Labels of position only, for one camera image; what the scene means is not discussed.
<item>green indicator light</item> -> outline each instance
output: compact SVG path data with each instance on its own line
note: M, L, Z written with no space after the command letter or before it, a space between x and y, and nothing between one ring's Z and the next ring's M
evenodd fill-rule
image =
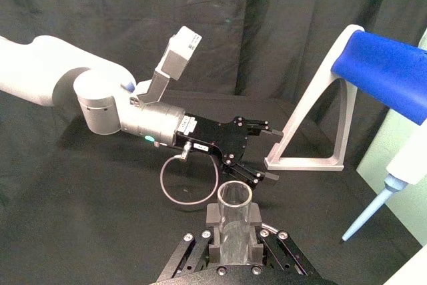
M154 141L155 141L155 139L154 139L154 137L152 137L152 136L145 136L144 137L147 141L150 141L151 143L153 143Z

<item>label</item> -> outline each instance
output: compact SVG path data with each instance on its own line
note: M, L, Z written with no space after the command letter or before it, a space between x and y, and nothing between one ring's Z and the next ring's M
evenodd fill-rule
M201 40L201 37L197 33L194 33L194 37L191 40L191 43L188 45L188 47L191 50L194 50L197 47L197 45L199 44L200 40Z
M184 116L184 118L181 120L181 123L180 123L177 131L180 131L181 133L183 133L185 131L185 129L187 128L190 119L191 118L189 116Z
M209 151L209 147L203 146L203 145L200 145L200 144L197 144L197 143L194 143L193 147L197 148L198 150L203 150L205 152Z
M188 135L189 133L192 133L196 125L197 125L197 120L195 120L194 117L191 117L191 119L189 120L188 126L184 131L184 135Z

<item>cable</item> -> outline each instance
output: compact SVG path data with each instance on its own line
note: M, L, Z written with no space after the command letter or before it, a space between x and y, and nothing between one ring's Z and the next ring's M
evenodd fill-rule
M173 198L172 196L170 196L170 195L167 193L166 188L165 188L165 185L163 184L163 173L164 173L165 168L166 168L166 166L168 165L168 163L170 163L172 160L175 160L175 159L179 158L180 156L181 156L181 155L175 155L175 156L173 156L173 157L170 157L170 158L169 158L169 159L168 159L168 160L163 164L163 167L161 168L161 171L160 171L160 185L161 185L161 190L163 190L163 193L166 195L166 197L167 197L167 198L169 198L171 201L173 201L174 203L177 203L177 204L179 204L179 205L198 205L198 204L201 204L201 203L205 202L206 200L210 199L210 198L212 197L212 195L214 195L214 194L215 194L216 188L218 187L218 183L219 183L219 181L220 181L220 175L218 174L218 167L217 167L217 165L216 165L216 163L215 163L215 159L214 159L211 155L209 155L209 157L211 158L212 163L213 163L213 167L215 168L215 186L213 187L213 190L212 190L212 192L209 194L209 196L208 196L208 197L206 197L206 198L204 198L204 199L202 199L202 200L198 200L198 201L196 201L196 202L180 202L179 200L176 200L175 198Z

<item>black metal base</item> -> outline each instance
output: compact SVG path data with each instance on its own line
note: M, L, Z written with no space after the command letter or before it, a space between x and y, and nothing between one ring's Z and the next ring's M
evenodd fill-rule
M263 264L210 264L207 249L214 233L207 229L197 237L184 235L154 284L336 285L321 278L287 232L256 232L264 245Z

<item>black table surface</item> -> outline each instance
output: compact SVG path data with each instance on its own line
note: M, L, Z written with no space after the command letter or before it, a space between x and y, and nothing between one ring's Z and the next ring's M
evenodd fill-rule
M222 122L235 115L269 120L276 129L293 109L276 99L176 91L163 100ZM275 141L263 133L251 137L244 161L264 170ZM322 132L305 121L286 153L328 156L331 150ZM177 206L161 191L160 169L176 153L126 133L95 135L84 119L74 119L7 209L0 231L0 282L154 282L180 238L205 226L206 204ZM342 172L274 173L279 182L258 186L253 201L263 221L287 230L324 278L341 285L382 284L421 248L387 208L339 245L374 197L349 166ZM165 184L176 198L200 199L213 187L214 169L207 156L192 154L187 163L170 164Z

